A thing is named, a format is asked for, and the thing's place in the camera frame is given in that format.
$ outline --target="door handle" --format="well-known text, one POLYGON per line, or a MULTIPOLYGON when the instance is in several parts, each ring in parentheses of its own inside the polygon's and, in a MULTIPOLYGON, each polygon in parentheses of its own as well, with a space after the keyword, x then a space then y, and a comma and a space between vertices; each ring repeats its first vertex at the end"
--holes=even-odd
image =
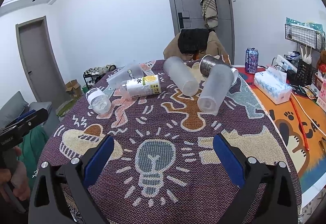
POLYGON ((180 29, 183 29, 184 28, 184 25, 183 25, 183 20, 184 19, 190 19, 190 17, 182 17, 182 12, 178 12, 178 18, 179 18, 179 26, 180 26, 180 29))

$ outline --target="power strip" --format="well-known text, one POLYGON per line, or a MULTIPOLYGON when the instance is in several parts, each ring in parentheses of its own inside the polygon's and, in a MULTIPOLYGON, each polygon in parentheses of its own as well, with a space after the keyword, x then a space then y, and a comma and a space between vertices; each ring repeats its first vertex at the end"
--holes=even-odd
POLYGON ((297 68, 279 54, 276 57, 276 65, 280 65, 285 70, 285 72, 289 69, 292 69, 295 73, 297 73, 297 68))

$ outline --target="lemon image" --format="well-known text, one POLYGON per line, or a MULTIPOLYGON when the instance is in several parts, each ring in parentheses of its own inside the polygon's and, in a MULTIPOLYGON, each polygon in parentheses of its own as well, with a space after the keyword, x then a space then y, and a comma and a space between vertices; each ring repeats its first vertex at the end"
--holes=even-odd
POLYGON ((148 82, 156 81, 156 77, 155 77, 155 76, 146 76, 145 79, 146 79, 148 82))

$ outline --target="metal bolt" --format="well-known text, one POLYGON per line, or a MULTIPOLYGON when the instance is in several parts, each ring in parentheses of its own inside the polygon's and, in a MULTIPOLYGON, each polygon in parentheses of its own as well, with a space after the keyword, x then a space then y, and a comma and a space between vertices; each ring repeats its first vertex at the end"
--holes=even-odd
POLYGON ((73 158, 73 159, 71 160, 71 163, 72 163, 72 164, 77 164, 77 163, 79 163, 79 158, 73 158))
POLYGON ((42 168, 46 168, 48 166, 48 162, 47 161, 45 161, 45 162, 43 162, 42 164, 41 164, 41 167, 42 168))
POLYGON ((280 165, 281 168, 285 168, 286 167, 286 164, 283 161, 280 161, 278 165, 280 165))
POLYGON ((257 160, 254 157, 249 157, 248 162, 251 164, 255 164, 257 162, 257 160))

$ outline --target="tissue pack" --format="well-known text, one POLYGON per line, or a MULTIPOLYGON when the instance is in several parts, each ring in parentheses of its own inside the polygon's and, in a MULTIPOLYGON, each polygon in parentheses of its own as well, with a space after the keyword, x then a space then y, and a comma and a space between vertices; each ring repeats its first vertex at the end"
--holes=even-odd
POLYGON ((286 73, 269 67, 266 71, 257 72, 254 77, 255 86, 275 104, 290 99, 292 87, 286 83, 286 73))

